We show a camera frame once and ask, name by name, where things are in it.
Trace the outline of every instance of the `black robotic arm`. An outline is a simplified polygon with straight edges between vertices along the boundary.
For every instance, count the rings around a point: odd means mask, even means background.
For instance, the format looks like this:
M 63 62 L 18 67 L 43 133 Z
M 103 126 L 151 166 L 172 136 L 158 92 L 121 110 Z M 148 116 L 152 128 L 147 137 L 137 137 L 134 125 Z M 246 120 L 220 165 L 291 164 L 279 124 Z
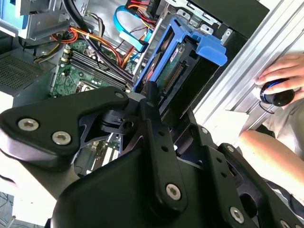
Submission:
M 86 144 L 122 135 L 120 157 L 69 185 L 46 227 L 301 227 L 233 146 L 213 143 L 192 111 L 173 129 L 163 125 L 155 91 L 149 82 L 145 96 L 129 98 L 107 87 L 0 115 L 2 153 L 48 173 L 69 169 Z

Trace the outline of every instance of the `screw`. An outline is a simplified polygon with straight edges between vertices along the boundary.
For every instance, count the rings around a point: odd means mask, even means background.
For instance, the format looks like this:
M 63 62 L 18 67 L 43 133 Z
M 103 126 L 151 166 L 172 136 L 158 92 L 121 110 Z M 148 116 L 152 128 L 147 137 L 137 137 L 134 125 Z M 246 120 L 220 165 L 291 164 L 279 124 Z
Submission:
M 166 192 L 173 200 L 179 200 L 181 198 L 181 191 L 174 184 L 168 184 L 166 186 Z
M 119 98 L 123 98 L 123 97 L 124 97 L 124 95 L 120 94 L 119 92 L 116 92 L 115 95 L 116 95 L 117 97 L 119 97 Z
M 202 127 L 201 130 L 205 133 L 205 134 L 208 134 L 208 131 L 206 128 Z
M 244 223 L 244 216 L 243 214 L 239 211 L 239 209 L 235 208 L 235 207 L 231 207 L 230 208 L 230 214 L 232 215 L 232 217 L 234 218 L 235 221 L 237 221 L 240 224 Z
M 283 228 L 290 228 L 290 226 L 284 220 L 281 220 L 281 225 Z
M 59 131 L 52 135 L 52 140 L 58 145 L 68 145 L 71 142 L 71 136 L 67 132 Z
M 154 105 L 151 102 L 149 102 L 149 101 L 147 102 L 147 105 L 151 106 L 151 107 L 154 107 Z
M 232 146 L 227 146 L 227 149 L 228 149 L 230 152 L 234 152 L 234 149 L 232 148 Z
M 36 120 L 25 118 L 18 122 L 18 127 L 21 130 L 31 132 L 31 131 L 38 129 L 39 124 Z

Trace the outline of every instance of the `human forearm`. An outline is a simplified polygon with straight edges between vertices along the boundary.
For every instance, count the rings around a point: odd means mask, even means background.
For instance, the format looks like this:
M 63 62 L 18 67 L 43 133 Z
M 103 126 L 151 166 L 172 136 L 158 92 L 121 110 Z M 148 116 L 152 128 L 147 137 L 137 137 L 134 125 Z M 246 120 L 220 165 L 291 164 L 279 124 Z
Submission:
M 288 147 L 269 135 L 246 131 L 240 148 L 259 175 L 304 199 L 304 161 Z

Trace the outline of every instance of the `white surface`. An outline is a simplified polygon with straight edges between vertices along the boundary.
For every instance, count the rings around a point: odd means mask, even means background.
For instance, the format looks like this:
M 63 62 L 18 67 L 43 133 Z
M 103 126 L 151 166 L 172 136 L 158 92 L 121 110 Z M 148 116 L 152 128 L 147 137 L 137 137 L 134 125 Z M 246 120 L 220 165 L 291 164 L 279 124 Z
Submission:
M 217 121 L 217 125 L 204 125 L 211 135 L 214 143 L 220 145 L 222 143 L 230 143 L 232 145 L 238 140 L 243 125 L 246 123 L 249 115 L 246 113 L 238 113 L 231 111 L 221 111 L 214 115 L 209 123 Z
M 18 189 L 8 192 L 14 195 L 13 215 L 18 220 L 44 226 L 53 214 L 56 199 L 17 160 L 0 152 L 0 174 L 13 180 Z M 0 185 L 7 192 L 7 185 Z
M 280 0 L 259 0 L 259 2 L 266 6 L 268 9 L 273 10 L 280 2 Z
M 0 91 L 0 113 L 11 108 L 13 106 L 13 100 L 14 98 L 11 95 Z

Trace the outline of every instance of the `human hand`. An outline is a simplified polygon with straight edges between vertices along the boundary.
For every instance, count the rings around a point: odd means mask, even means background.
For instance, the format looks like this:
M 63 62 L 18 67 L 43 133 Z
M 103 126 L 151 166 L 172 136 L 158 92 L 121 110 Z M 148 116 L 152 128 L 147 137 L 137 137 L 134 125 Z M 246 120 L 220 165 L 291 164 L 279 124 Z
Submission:
M 289 80 L 276 84 L 264 91 L 264 94 L 276 94 L 289 89 L 296 91 L 292 102 L 304 98 L 304 54 L 290 54 L 281 57 L 266 69 L 256 81 L 257 85 L 288 78 Z

